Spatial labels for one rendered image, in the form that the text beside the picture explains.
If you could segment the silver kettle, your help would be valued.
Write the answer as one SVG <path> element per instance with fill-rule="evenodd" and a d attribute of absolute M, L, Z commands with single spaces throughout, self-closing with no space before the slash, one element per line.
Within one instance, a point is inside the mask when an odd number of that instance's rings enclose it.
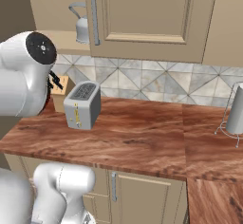
<path fill-rule="evenodd" d="M 68 8 L 78 17 L 76 22 L 76 41 L 80 44 L 89 44 L 89 33 L 88 33 L 88 21 L 87 16 L 81 16 L 75 7 L 84 8 L 85 2 L 74 2 L 68 6 Z"/>

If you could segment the beige narrow base cabinet door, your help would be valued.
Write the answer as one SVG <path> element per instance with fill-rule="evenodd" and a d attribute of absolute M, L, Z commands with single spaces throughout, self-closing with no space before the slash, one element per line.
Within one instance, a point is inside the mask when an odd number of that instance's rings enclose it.
<path fill-rule="evenodd" d="M 111 224 L 108 172 L 92 168 L 96 182 L 93 190 L 84 195 L 84 206 L 94 216 L 98 224 Z"/>

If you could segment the silver toaster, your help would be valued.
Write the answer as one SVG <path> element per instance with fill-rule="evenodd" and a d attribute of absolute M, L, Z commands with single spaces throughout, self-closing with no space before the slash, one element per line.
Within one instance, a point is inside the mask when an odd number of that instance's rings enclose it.
<path fill-rule="evenodd" d="M 91 130 L 101 112 L 101 87 L 97 82 L 83 81 L 74 86 L 64 100 L 69 128 Z"/>

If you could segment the wooden knife block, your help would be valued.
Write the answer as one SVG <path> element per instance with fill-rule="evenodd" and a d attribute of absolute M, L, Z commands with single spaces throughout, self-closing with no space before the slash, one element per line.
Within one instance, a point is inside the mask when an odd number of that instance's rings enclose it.
<path fill-rule="evenodd" d="M 75 84 L 68 76 L 58 76 L 53 71 L 49 72 L 47 84 L 54 102 L 55 111 L 64 113 L 64 99 Z"/>

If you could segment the white paper towel roll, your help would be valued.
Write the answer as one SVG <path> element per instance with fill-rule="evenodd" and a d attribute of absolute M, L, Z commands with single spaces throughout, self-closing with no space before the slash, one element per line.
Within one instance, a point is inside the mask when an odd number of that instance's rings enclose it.
<path fill-rule="evenodd" d="M 243 83 L 236 90 L 226 130 L 231 134 L 243 133 Z"/>

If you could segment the beige wall cabinet door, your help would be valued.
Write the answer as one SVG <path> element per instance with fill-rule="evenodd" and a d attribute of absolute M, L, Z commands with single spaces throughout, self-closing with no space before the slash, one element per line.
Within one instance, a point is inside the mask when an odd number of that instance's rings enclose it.
<path fill-rule="evenodd" d="M 85 0 L 91 55 L 200 63 L 215 0 L 96 0 L 95 46 L 91 0 Z"/>

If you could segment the beige wall cabinet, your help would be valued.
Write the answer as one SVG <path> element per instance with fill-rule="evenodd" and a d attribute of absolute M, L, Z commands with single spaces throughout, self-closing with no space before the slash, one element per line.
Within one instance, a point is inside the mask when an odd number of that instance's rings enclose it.
<path fill-rule="evenodd" d="M 68 8 L 85 0 L 30 0 L 35 26 L 47 33 L 60 51 L 91 55 L 89 44 L 76 41 L 78 17 Z M 87 16 L 85 7 L 75 7 Z M 243 66 L 243 0 L 215 0 L 203 65 Z"/>

